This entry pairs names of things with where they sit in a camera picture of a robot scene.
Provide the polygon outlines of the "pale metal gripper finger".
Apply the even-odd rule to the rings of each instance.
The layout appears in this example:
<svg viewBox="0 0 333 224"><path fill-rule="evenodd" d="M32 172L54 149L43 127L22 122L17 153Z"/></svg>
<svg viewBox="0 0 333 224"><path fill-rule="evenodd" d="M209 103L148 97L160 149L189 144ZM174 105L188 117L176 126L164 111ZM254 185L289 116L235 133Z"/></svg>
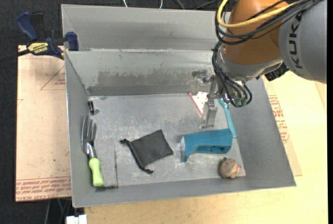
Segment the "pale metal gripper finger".
<svg viewBox="0 0 333 224"><path fill-rule="evenodd" d="M208 127L213 127L217 113L214 100L208 100Z"/></svg>
<svg viewBox="0 0 333 224"><path fill-rule="evenodd" d="M204 106L202 120L200 122L200 128L203 129L208 127L208 116L209 116L209 108Z"/></svg>

